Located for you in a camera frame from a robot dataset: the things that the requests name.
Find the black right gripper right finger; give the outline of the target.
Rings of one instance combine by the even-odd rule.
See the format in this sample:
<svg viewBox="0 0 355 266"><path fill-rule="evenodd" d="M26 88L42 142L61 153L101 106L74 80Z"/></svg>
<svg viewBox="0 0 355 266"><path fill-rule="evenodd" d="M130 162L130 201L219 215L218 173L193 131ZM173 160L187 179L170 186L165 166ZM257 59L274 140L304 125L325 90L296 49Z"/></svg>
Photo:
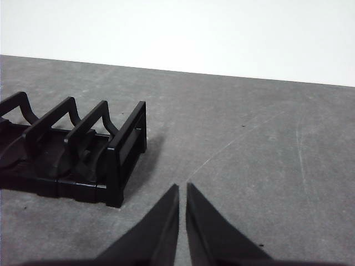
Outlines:
<svg viewBox="0 0 355 266"><path fill-rule="evenodd" d="M186 197L186 230L193 265L340 265L273 259L231 225L191 182Z"/></svg>

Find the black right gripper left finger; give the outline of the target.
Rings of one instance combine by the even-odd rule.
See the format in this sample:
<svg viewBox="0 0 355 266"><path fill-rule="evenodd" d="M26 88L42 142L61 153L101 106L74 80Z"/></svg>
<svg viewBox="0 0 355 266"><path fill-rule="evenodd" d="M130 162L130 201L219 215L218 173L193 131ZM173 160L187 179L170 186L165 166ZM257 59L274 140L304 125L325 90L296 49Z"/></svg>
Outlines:
<svg viewBox="0 0 355 266"><path fill-rule="evenodd" d="M173 265L179 234L179 187L172 185L133 228L93 259L22 265Z"/></svg>

